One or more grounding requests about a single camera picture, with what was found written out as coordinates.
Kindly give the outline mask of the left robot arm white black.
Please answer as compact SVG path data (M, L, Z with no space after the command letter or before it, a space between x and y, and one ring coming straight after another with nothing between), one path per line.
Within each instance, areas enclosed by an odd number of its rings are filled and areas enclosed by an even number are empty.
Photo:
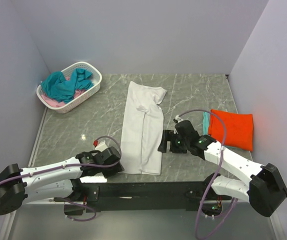
M0 216L48 198L83 200L90 193L81 178L99 173L105 178L113 176L123 169L120 159L121 154L112 146L40 167L19 168L11 164L0 173Z

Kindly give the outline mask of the white t shirt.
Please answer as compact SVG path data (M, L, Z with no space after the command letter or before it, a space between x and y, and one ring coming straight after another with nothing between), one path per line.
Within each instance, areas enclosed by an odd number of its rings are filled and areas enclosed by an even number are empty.
M158 151L164 114L160 107L167 91L162 87L129 83L121 132L124 174L160 175L162 153Z

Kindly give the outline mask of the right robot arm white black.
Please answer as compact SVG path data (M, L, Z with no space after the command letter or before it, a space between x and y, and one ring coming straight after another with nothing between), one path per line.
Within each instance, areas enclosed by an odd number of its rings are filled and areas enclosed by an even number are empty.
M189 120L178 122L174 130L163 130L158 151L191 153L221 166L235 177L209 175L203 187L207 199L229 196L248 202L257 213L270 217L287 198L287 187L275 165L253 162L222 146L211 136L199 135Z

